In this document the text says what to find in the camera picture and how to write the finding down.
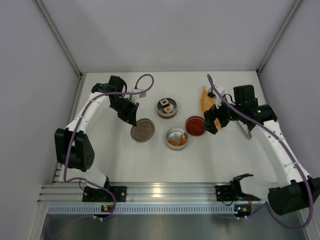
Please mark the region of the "red round lid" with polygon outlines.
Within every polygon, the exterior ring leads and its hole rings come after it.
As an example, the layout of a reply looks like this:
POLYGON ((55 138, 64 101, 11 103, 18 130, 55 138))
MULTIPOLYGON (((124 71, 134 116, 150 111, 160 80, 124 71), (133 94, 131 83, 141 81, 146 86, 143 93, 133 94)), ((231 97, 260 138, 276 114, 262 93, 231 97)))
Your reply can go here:
POLYGON ((188 134, 194 137, 202 136, 205 133, 205 120, 200 116, 191 116, 185 122, 185 129, 188 134))

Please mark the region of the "brown round lid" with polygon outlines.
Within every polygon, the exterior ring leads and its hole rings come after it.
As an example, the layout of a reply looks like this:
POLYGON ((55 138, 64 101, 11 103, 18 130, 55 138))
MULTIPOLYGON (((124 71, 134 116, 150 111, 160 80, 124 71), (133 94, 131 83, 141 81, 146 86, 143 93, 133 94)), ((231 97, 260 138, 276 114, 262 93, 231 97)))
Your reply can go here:
POLYGON ((155 133, 155 125, 148 118, 141 118, 136 122, 130 130, 131 138, 137 143, 145 143, 149 141, 155 133))

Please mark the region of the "metal tongs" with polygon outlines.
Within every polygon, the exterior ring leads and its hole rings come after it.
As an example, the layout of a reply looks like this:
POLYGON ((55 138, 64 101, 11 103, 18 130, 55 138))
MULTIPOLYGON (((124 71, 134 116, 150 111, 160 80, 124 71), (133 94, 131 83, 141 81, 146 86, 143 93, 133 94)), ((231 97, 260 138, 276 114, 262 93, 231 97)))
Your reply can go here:
POLYGON ((244 137, 247 140, 250 140, 252 138, 252 134, 251 134, 251 131, 249 130, 249 127, 246 124, 242 123, 241 121, 237 121, 236 123, 237 123, 240 131, 244 135, 244 137))

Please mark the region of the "orange fried shrimp piece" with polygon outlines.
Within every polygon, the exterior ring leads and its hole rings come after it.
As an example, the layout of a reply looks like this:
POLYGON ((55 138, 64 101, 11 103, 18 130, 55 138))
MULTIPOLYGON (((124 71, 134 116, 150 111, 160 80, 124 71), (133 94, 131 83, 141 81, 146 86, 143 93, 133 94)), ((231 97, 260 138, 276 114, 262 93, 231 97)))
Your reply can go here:
POLYGON ((185 138, 185 136, 183 134, 181 134, 179 137, 179 142, 174 141, 174 140, 168 140, 168 142, 172 146, 180 147, 180 146, 183 146, 187 142, 187 139, 185 138))

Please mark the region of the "sushi roll red centre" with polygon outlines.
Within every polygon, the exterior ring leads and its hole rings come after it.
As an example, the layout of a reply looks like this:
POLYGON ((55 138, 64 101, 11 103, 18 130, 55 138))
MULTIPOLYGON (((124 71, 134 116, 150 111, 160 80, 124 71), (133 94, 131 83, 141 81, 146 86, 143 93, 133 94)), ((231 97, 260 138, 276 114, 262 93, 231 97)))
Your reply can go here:
POLYGON ((169 101, 168 101, 167 98, 161 99, 161 100, 159 101, 159 103, 160 103, 160 105, 161 105, 163 108, 166 108, 166 107, 168 107, 168 106, 170 105, 170 103, 169 103, 169 101))

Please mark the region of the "sushi roll orange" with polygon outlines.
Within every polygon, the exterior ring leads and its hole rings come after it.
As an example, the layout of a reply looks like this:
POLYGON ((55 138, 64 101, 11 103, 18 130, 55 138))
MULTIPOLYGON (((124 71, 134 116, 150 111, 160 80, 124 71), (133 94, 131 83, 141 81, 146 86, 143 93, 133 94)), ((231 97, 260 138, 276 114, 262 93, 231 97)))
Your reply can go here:
POLYGON ((174 109, 173 109, 173 106, 170 104, 169 106, 164 107, 164 108, 163 108, 163 111, 164 111, 166 114, 170 114, 170 113, 172 113, 172 112, 174 111, 174 109))

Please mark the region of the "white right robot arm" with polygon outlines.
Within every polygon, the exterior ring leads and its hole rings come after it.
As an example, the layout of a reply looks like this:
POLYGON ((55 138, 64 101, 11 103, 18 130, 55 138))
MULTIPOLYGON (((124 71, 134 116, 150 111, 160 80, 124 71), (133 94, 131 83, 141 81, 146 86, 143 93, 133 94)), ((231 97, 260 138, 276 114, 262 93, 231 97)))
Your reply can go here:
POLYGON ((233 194, 266 201, 279 216, 309 208, 320 195, 320 179, 313 178, 300 164, 285 140, 276 114, 268 104, 259 105, 252 85, 234 87, 232 102, 222 87, 204 90, 200 99, 204 129, 212 134, 229 122, 241 122, 257 139, 273 168, 276 182, 238 175, 230 182, 233 194))

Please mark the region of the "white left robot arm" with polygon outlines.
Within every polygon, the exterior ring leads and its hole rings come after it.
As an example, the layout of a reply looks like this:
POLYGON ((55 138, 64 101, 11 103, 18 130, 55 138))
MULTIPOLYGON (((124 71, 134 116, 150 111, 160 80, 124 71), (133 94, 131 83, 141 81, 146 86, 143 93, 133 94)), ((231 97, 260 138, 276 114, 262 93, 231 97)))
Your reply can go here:
POLYGON ((111 108, 127 124, 136 126, 139 103, 134 95, 144 95, 145 90, 135 87, 128 91, 127 83, 112 75, 107 83, 95 84, 88 100, 78 115, 65 128, 54 133, 57 162, 64 166, 63 181, 80 181, 89 189, 110 194, 110 180, 94 166, 95 151, 89 133, 101 114, 111 108))

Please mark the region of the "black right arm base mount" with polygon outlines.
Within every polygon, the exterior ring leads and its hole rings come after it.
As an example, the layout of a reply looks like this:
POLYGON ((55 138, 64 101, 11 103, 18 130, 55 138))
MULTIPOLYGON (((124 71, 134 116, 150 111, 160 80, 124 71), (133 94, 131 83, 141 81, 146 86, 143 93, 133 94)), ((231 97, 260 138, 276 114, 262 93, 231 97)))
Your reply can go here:
POLYGON ((232 202, 232 201, 259 201, 260 199, 245 194, 241 191, 240 187, 233 185, 216 185, 215 186, 216 200, 218 202, 232 202))

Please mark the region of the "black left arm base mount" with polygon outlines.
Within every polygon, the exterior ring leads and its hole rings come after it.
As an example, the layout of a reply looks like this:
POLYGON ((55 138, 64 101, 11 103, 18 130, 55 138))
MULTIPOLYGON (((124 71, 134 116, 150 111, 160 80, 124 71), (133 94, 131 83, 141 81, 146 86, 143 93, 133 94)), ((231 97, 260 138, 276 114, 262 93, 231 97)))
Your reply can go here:
MULTIPOLYGON (((116 202, 126 202, 127 187, 126 186, 111 186, 109 191, 115 197, 116 202)), ((110 193, 102 189, 96 189, 86 186, 82 195, 82 202, 85 203, 102 203, 113 202, 113 197, 110 193)))

